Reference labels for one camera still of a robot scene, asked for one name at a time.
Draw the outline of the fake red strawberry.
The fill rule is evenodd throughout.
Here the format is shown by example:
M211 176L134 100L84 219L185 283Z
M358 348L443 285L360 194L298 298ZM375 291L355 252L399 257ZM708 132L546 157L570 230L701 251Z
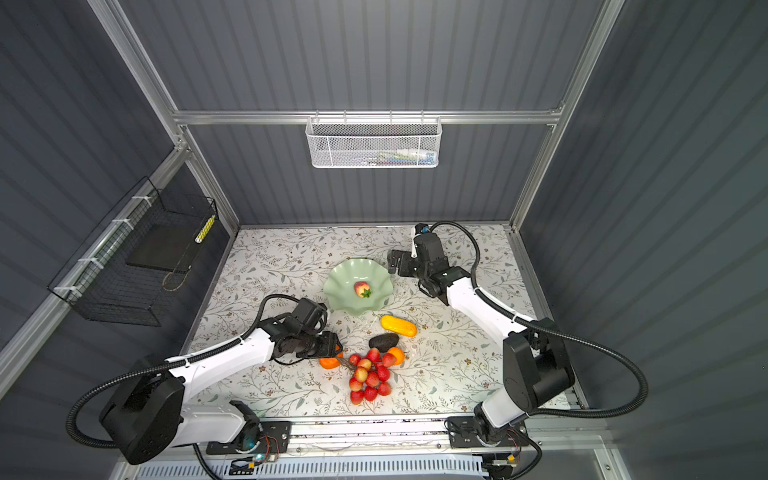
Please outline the fake red strawberry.
M359 281L354 284L354 292L359 298L369 298L372 294L372 289L367 282Z

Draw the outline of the fake yellow corn cob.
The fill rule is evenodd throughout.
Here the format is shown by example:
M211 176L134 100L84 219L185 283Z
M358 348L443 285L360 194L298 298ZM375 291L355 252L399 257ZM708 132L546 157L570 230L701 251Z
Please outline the fake yellow corn cob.
M380 325L383 329L389 332L409 338L415 337L418 334L418 328L415 324L410 321L394 317L392 315L382 316L380 319Z

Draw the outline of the fake dark avocado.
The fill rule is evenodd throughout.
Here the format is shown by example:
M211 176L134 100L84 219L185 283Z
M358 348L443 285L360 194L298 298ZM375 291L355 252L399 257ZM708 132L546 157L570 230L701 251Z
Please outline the fake dark avocado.
M399 340L400 336L396 333L384 333L370 338L368 345L370 349L376 348L380 352L386 353L389 349L396 347Z

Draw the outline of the small fake orange tangerine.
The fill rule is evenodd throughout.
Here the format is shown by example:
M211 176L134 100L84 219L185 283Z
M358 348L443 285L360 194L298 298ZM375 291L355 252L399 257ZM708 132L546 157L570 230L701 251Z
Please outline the small fake orange tangerine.
M395 364L401 365L405 360L404 352L398 347L392 347L388 350L388 354L395 357Z

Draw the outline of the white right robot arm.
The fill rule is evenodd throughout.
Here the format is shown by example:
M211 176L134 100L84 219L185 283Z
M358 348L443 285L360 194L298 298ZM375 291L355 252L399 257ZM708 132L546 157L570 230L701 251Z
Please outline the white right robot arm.
M478 260L469 271L451 265L433 227L415 225L411 249L390 251L387 262L391 274L417 279L422 293L469 317L498 344L502 386L474 409L472 428L479 442L499 442L509 426L573 386L564 341L526 326L555 330L554 322L522 315L481 288L474 276Z

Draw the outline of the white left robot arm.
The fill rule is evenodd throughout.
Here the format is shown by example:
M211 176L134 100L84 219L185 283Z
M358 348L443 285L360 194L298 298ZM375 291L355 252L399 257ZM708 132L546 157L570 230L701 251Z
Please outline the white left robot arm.
M267 448L258 415L241 400L198 406L192 399L214 384L251 367L331 359L342 351L327 330L327 307L307 298L289 298L289 312L265 317L259 311L245 333L160 364L137 363L139 374L117 383L99 421L132 465L169 448L200 443L229 444L242 454Z

